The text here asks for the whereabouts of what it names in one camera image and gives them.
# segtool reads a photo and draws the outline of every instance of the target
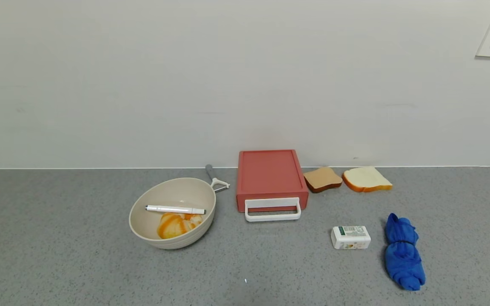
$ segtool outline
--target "red box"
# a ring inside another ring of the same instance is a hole
[[[309,190],[294,150],[241,151],[237,168],[237,210],[245,212],[245,200],[299,198],[303,210]],[[294,207],[265,207],[250,211],[288,211]]]

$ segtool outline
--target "white handle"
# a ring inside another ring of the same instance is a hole
[[[296,213],[285,213],[282,215],[249,215],[250,208],[293,206],[296,206]],[[300,198],[245,200],[245,219],[249,222],[296,220],[299,219],[301,215],[302,209],[300,208]]]
[[[228,184],[227,182],[221,181],[218,178],[213,178],[213,180],[211,181],[211,188],[213,188],[213,186],[216,184],[224,185],[226,189],[230,188],[230,184]]]

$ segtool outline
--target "bread slice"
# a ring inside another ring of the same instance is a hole
[[[304,178],[309,190],[313,193],[319,193],[329,188],[338,188],[342,185],[342,178],[335,174],[332,168],[328,167],[306,172]]]
[[[374,167],[354,168],[343,174],[345,184],[356,192],[373,192],[376,190],[391,190],[391,184]]]

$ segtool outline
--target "marker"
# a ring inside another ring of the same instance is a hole
[[[160,213],[189,213],[195,215],[205,215],[205,209],[192,208],[192,207],[165,207],[163,205],[147,205],[145,206],[147,211],[159,211]]]

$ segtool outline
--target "bowl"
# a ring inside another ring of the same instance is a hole
[[[161,249],[178,249],[193,244],[211,226],[216,196],[213,188],[196,178],[175,178],[150,188],[135,202],[130,211],[130,229],[146,243]],[[157,229],[162,212],[146,211],[146,205],[168,205],[205,209],[203,221],[180,236],[161,239]]]

